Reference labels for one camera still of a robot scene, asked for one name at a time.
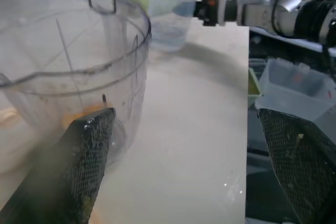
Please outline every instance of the plastic cup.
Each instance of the plastic cup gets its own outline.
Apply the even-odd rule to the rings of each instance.
[[[150,0],[151,46],[160,51],[180,50],[186,39],[196,0]]]

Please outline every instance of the table surface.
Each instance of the table surface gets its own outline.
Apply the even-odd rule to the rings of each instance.
[[[244,223],[248,37],[194,19],[181,51],[150,51],[138,134],[95,205],[102,223]]]

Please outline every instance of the clear plastic container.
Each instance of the clear plastic container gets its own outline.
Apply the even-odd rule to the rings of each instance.
[[[268,60],[259,84],[263,96],[255,101],[266,108],[315,121],[336,101],[335,84],[327,75],[282,59]]]
[[[0,29],[0,173],[101,109],[103,94],[118,118],[108,166],[139,124],[149,19],[127,0],[50,0],[33,12],[32,6]]]
[[[160,51],[177,51],[185,38],[193,17],[196,0],[150,0],[152,23],[151,46]]]

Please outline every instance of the clear plastic bin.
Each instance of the clear plastic bin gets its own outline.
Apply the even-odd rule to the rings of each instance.
[[[196,0],[150,0],[152,23],[151,46],[160,51],[177,51],[185,38],[193,17]]]
[[[256,99],[256,108],[285,112],[312,122],[336,101],[334,81],[302,63],[296,66],[271,59],[259,84],[264,95]]]

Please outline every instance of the water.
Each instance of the water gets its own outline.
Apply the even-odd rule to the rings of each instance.
[[[184,43],[187,35],[189,20],[176,18],[152,19],[152,43],[151,47],[160,51],[178,51]]]

